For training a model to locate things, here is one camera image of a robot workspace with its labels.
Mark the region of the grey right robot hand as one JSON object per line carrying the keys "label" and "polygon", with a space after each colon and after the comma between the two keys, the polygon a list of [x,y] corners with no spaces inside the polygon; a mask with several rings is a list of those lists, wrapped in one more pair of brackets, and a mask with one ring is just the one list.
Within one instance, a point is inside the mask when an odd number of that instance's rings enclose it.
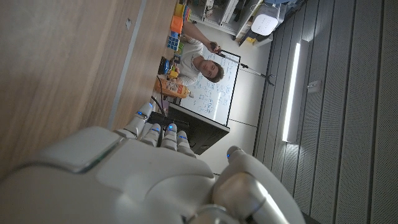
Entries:
{"label": "grey right robot hand", "polygon": [[252,155],[231,146],[215,177],[175,124],[144,104],[122,129],[82,129],[1,180],[2,223],[303,223],[295,200]]}

